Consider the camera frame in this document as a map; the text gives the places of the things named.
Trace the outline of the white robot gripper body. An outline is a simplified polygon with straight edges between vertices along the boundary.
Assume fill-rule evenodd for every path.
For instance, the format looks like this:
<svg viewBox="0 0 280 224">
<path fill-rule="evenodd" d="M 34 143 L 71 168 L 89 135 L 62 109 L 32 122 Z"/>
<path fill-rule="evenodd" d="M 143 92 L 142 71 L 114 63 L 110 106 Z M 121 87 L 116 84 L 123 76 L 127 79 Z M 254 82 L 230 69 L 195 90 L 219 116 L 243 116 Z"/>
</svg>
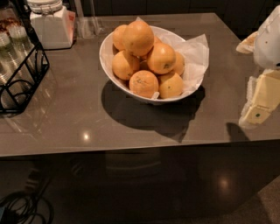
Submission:
<svg viewBox="0 0 280 224">
<path fill-rule="evenodd" d="M 264 69 L 280 68 L 280 5 L 259 27 L 253 54 L 258 66 Z"/>
</svg>

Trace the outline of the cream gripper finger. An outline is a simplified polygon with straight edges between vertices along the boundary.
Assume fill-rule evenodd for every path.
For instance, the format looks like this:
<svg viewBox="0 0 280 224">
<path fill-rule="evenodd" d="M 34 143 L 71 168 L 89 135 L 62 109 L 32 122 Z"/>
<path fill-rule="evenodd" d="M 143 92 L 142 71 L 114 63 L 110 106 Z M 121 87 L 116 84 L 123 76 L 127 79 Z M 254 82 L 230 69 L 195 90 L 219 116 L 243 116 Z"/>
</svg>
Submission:
<svg viewBox="0 0 280 224">
<path fill-rule="evenodd" d="M 251 76 L 239 125 L 253 129 L 264 123 L 280 104 L 280 71 L 265 69 L 258 77 Z"/>
<path fill-rule="evenodd" d="M 251 33 L 249 36 L 247 36 L 237 47 L 236 47 L 236 51 L 238 53 L 245 53 L 245 54 L 249 54 L 252 53 L 254 51 L 254 44 L 255 44 L 255 40 L 256 40 L 256 36 L 257 36 L 258 32 L 255 31 L 253 33 Z"/>
</svg>

